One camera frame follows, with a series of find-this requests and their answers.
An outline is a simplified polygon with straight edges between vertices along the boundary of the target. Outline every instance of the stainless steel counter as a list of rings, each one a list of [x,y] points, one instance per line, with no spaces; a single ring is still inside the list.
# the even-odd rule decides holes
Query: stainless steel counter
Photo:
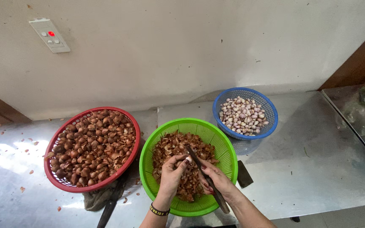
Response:
[[[324,89],[322,93],[347,121],[361,141],[365,144],[365,105],[358,100],[361,86],[345,86]]]
[[[279,122],[257,141],[230,138],[254,183],[241,189],[269,219],[365,205],[365,147],[320,92],[269,96]],[[158,108],[159,125],[194,117],[216,125],[212,102]],[[235,224],[220,209],[195,219],[170,217],[170,227],[195,220],[212,226]]]
[[[365,205],[365,147],[350,128],[337,124],[340,116],[326,99],[318,92],[270,99],[279,113],[276,131],[259,141],[232,139],[238,159],[254,180],[242,192],[269,219]],[[211,105],[212,102],[165,106],[158,113],[131,114],[144,132],[143,139],[147,139],[157,124],[175,118],[196,117],[214,123]],[[55,119],[0,127],[0,133],[4,132],[0,134],[0,227],[98,224],[102,210],[84,210],[82,194],[61,191],[45,177],[41,156],[62,124]],[[142,185],[135,185],[137,167],[130,168],[133,172],[124,192],[128,201],[123,204],[124,197],[119,200],[107,227],[138,227],[151,203]],[[23,193],[20,187],[26,188]],[[168,227],[235,223],[232,213],[225,215],[218,209],[202,217],[170,215]]]

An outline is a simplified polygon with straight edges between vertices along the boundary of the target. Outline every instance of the red plastic basket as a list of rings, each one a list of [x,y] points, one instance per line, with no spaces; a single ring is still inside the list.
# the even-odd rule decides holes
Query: red plastic basket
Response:
[[[71,118],[67,122],[65,122],[58,129],[58,131],[56,133],[54,133],[52,139],[49,142],[48,147],[46,148],[45,156],[47,156],[48,153],[50,151],[52,151],[53,147],[55,145],[57,145],[57,143],[58,143],[58,134],[61,133],[61,132],[64,132],[66,130],[67,125],[76,124],[77,122],[79,122],[79,119],[81,117],[87,118],[87,117],[90,116],[91,112],[93,112],[93,111],[102,111],[104,109],[107,109],[108,111],[120,111],[130,121],[132,121],[132,123],[135,127],[135,131],[136,131],[136,142],[135,142],[135,146],[133,148],[133,151],[132,151],[130,157],[128,158],[126,163],[114,175],[110,176],[109,178],[107,178],[106,180],[104,180],[104,181],[102,181],[98,184],[94,184],[92,186],[87,186],[87,187],[76,187],[76,186],[70,184],[70,182],[67,181],[66,179],[58,179],[56,174],[52,172],[52,168],[50,167],[50,159],[48,159],[47,161],[44,162],[45,173],[46,173],[46,176],[48,177],[49,181],[54,186],[58,187],[59,189],[61,189],[63,191],[68,191],[68,192],[73,192],[73,193],[83,193],[83,192],[95,191],[95,190],[98,190],[98,189],[110,184],[111,182],[116,180],[118,177],[120,177],[120,175],[130,166],[130,164],[135,159],[136,154],[138,153],[138,150],[139,150],[139,143],[140,143],[140,128],[139,128],[139,125],[136,122],[135,118],[132,115],[129,114],[129,112],[127,112],[125,110],[122,110],[120,108],[116,108],[116,107],[96,107],[96,108],[84,111],[84,112],[76,115],[75,117]]]

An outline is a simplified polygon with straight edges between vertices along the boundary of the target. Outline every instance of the shallot skin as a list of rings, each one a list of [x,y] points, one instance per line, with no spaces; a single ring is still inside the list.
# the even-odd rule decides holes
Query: shallot skin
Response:
[[[190,132],[184,134],[182,132],[175,131],[173,133],[165,133],[160,141],[155,145],[153,149],[153,172],[152,175],[160,184],[161,181],[161,168],[162,165],[168,161],[172,156],[188,153],[184,145],[190,144],[196,155],[204,159],[211,164],[219,162],[215,159],[215,147],[211,144],[204,143],[198,135],[192,135]],[[184,171],[180,184],[177,188],[176,196],[183,201],[194,201],[196,195],[203,194],[202,186],[199,182],[199,169],[195,162],[192,162],[192,158],[188,156],[186,158],[190,163]],[[183,161],[178,161],[175,167],[179,167]]]

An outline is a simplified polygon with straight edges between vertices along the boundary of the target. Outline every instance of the cloth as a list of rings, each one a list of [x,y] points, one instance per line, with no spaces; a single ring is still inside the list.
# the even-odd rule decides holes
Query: cloth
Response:
[[[116,190],[118,185],[118,180],[108,184],[107,186],[98,189],[96,191],[83,193],[84,196],[84,208],[88,211],[98,211],[101,210],[111,198],[112,194]],[[119,198],[124,192],[124,186],[121,186]]]

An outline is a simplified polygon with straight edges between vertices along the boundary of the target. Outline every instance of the green plastic basket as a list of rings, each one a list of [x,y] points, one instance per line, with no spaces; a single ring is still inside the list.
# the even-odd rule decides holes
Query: green plastic basket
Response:
[[[233,184],[237,180],[237,157],[233,146],[226,135],[216,126],[209,122],[195,118],[181,118],[169,121],[156,129],[147,139],[142,149],[139,162],[139,173],[142,185],[151,200],[155,200],[160,185],[152,176],[153,171],[153,148],[160,137],[165,133],[172,133],[179,130],[183,133],[199,135],[204,143],[215,146],[215,158],[219,160],[216,166],[228,176]],[[216,210],[219,205],[212,195],[194,197],[194,202],[181,201],[174,197],[171,202],[170,213],[183,217],[206,215]]]

